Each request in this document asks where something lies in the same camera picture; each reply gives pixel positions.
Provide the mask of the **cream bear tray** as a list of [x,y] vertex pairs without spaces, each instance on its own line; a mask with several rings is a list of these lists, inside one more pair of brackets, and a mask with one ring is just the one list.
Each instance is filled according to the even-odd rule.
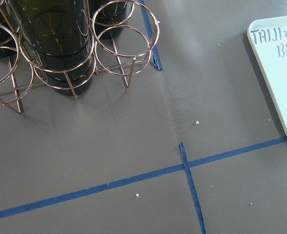
[[247,37],[287,136],[287,16],[253,21]]

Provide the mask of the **dark green bottle front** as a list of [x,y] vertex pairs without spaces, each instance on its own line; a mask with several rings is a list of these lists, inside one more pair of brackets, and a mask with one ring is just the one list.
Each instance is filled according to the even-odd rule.
[[92,82],[92,47],[84,0],[9,1],[24,46],[49,85],[65,96],[83,94]]

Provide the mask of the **dark green bottle back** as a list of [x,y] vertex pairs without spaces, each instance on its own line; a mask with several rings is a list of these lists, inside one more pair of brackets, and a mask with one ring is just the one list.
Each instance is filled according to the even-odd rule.
[[[89,11],[90,16],[93,17],[96,10],[98,10],[103,5],[112,2],[111,0],[89,0]],[[126,19],[127,13],[127,3],[126,2],[117,2],[108,5],[103,8],[96,17],[95,20],[95,31],[98,36],[102,31],[108,27],[112,27],[115,24],[121,23]],[[123,31],[122,27],[116,27],[110,29],[102,34],[101,39],[111,39],[118,37]]]

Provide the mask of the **dark green bottle left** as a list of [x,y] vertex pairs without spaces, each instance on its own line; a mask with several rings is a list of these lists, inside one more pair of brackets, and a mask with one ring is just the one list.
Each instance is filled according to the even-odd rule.
[[[12,8],[9,6],[8,1],[0,0],[0,6],[2,10],[4,11],[4,13],[6,14],[6,16],[8,17],[11,24],[13,25],[13,27],[17,29],[18,21]],[[0,12],[0,24],[6,27],[8,30],[10,30],[10,27],[7,24],[1,12]],[[0,45],[5,46],[5,47],[12,47],[12,48],[16,47],[15,41],[12,39],[11,35],[6,30],[2,29],[1,27],[0,27]],[[0,48],[0,58],[10,57],[15,54],[16,54],[16,51],[14,50]]]

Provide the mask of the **dark green bottle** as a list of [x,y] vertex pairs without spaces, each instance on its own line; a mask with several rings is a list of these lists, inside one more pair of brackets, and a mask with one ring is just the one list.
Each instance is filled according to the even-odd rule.
[[[89,0],[89,11],[90,16],[93,17],[96,10],[98,10],[103,5],[112,2],[111,0]],[[95,20],[95,31],[98,36],[102,31],[108,27],[112,27],[115,24],[121,23],[126,19],[127,13],[127,3],[126,2],[117,2],[108,5],[103,8],[96,17]],[[110,29],[102,34],[101,39],[111,39],[118,37],[123,31],[122,27],[116,27]]]
[[84,0],[9,1],[24,46],[49,85],[65,96],[83,94],[92,82],[92,47]]
[[[6,14],[6,16],[8,17],[11,24],[13,25],[13,27],[17,29],[18,21],[12,8],[9,6],[8,1],[0,0],[0,6],[2,10],[4,11],[4,13]],[[10,27],[7,24],[1,12],[0,12],[0,24],[6,27],[8,30],[10,30]],[[1,27],[0,27],[0,45],[5,46],[5,47],[12,47],[12,48],[16,47],[15,41],[12,39],[11,35],[6,30],[2,29]],[[0,48],[0,58],[10,57],[15,54],[16,54],[16,51],[14,50]]]

